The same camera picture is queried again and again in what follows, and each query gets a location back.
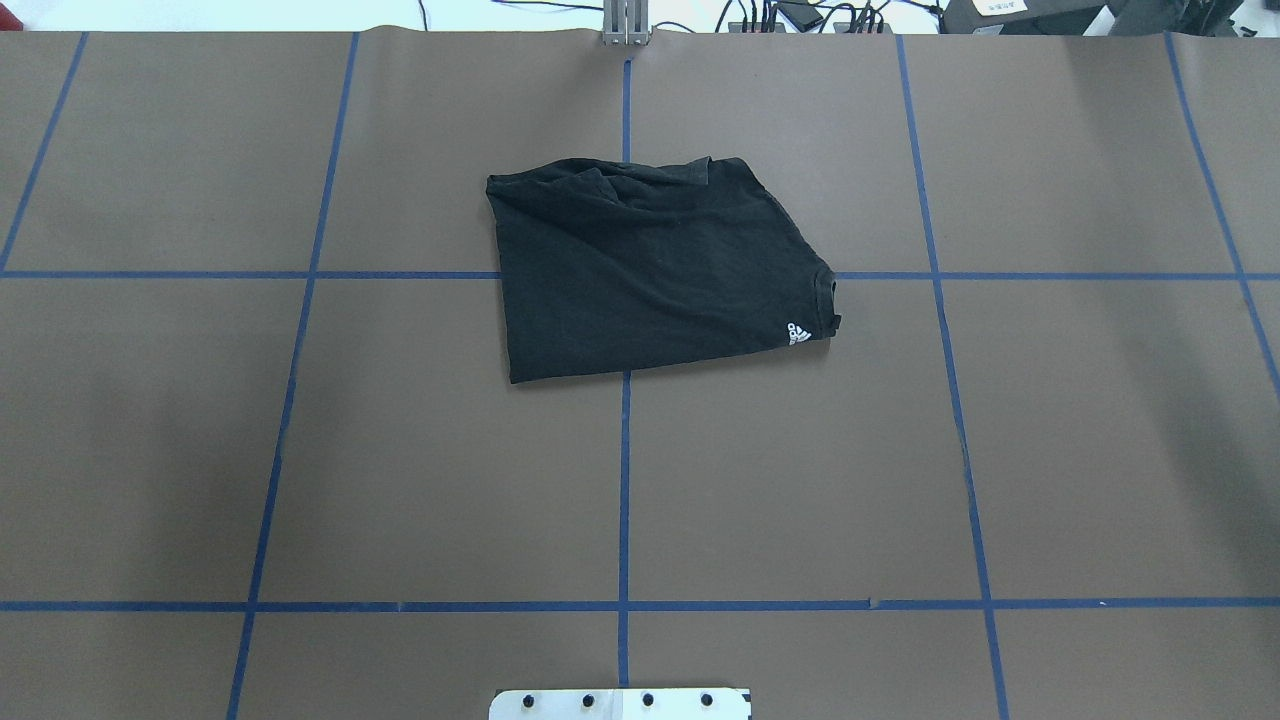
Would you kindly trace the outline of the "aluminium frame post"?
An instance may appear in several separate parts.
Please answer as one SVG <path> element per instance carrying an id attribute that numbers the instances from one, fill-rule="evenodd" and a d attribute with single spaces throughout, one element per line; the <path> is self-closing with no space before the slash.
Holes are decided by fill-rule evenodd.
<path id="1" fill-rule="evenodd" d="M 652 37 L 648 0 L 602 1 L 602 42 L 605 46 L 645 46 Z"/>

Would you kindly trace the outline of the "brown paper table cover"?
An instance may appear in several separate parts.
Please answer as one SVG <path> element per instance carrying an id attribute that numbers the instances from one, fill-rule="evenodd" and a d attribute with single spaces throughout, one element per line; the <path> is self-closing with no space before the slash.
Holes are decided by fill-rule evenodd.
<path id="1" fill-rule="evenodd" d="M 741 158 L 838 334 L 508 382 L 486 178 Z M 3 36 L 3 716 L 1277 716 L 1277 42 Z"/>

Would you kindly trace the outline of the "black printed t-shirt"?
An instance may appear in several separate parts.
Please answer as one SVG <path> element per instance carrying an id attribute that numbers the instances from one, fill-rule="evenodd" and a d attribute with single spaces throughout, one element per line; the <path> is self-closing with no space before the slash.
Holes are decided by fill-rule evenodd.
<path id="1" fill-rule="evenodd" d="M 739 158 L 490 176 L 515 384 L 833 338 L 836 274 Z"/>

